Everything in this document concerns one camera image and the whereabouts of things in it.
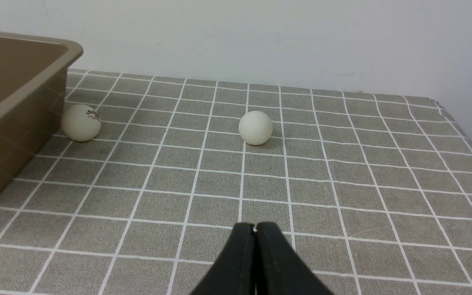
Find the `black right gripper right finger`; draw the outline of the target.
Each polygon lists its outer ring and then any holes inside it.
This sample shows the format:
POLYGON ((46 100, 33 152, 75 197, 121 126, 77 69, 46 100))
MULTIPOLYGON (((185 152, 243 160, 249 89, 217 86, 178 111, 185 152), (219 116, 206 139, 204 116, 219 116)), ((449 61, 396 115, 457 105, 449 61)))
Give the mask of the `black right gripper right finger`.
POLYGON ((256 227, 258 295, 332 295, 286 240, 279 226, 261 222, 256 227))

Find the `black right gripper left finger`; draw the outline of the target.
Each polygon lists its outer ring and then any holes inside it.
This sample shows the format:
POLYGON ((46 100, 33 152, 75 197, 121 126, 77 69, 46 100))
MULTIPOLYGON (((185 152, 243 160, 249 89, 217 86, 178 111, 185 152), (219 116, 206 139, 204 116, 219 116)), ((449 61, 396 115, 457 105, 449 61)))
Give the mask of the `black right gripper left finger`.
POLYGON ((234 224, 221 253, 191 292, 192 295, 253 295, 255 293, 254 225, 234 224))

